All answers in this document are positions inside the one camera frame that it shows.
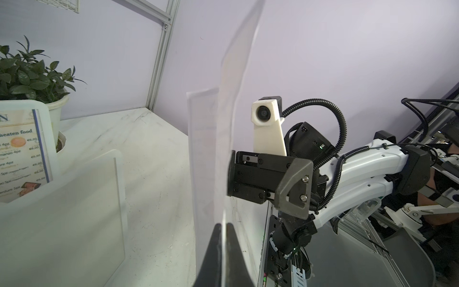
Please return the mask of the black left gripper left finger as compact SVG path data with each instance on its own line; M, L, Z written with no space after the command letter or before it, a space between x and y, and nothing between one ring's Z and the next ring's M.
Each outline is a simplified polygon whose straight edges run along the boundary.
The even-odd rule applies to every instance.
M222 275L222 225L214 226L204 260L193 287L220 287Z

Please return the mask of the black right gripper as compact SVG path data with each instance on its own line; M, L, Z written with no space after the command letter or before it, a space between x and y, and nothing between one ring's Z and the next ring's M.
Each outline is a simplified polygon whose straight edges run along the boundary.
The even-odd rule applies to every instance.
M274 202L277 210L306 220L313 172L311 160L233 150L227 196L257 204Z

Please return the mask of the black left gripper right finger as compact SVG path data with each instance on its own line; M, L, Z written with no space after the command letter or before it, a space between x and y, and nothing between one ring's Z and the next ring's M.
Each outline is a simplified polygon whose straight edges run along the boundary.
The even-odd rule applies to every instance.
M247 270L243 252L232 223L227 223L226 225L225 251L225 286L254 287L255 285Z

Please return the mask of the dim sum menu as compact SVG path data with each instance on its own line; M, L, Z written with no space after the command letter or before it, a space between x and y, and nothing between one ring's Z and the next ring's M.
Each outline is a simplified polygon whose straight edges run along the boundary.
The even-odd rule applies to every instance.
M226 201L235 108L264 4L257 1L234 34L221 62L219 86L187 94L196 278L214 226L221 224L221 287L225 287L226 225L232 223L226 213Z
M9 203L52 180L39 111L1 113L1 203Z

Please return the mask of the white acrylic menu holder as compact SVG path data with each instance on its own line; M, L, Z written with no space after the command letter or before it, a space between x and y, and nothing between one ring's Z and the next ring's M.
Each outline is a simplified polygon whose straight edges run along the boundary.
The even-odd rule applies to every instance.
M106 287L126 260L127 231L114 149L1 206L1 285Z
M1 204L59 176L49 109L35 100L1 101Z

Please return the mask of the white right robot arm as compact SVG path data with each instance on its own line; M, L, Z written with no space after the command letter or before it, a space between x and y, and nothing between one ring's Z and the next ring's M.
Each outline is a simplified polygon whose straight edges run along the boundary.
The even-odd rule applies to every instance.
M308 106L322 106L334 114L339 125L335 145L306 122L283 133L284 119ZM326 223L337 228L342 216L372 201L415 193L428 198L429 205L386 209L397 226L417 238L422 216L459 211L457 203L429 185L436 164L443 175L457 179L457 156L431 145L399 143L385 131L377 132L368 145L342 153L347 123L328 100L306 99L283 109L281 97L262 98L252 106L252 122L254 150L232 152L228 195L257 204L270 202L278 210L268 221L262 275L279 287L292 284L294 268L310 271L305 248L319 228Z

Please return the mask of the potted green plant white pot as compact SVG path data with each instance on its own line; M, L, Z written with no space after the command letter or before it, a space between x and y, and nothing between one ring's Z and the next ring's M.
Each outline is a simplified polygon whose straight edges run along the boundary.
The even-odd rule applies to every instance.
M46 105L55 146L59 146L62 109L69 95L76 91L76 67L60 70L59 61L46 62L42 49L31 49L28 38L18 42L21 49L14 52L1 46L1 100L35 100Z

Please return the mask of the aluminium frame profiles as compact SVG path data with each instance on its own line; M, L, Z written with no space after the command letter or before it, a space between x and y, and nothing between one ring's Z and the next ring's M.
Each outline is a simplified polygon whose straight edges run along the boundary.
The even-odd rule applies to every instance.
M149 1L115 1L149 20L161 25L161 34L156 52L153 73L149 85L149 91L145 107L154 111L158 98L160 84L166 64L170 41L173 35L176 18L179 11L180 1L167 1L167 7L162 10Z

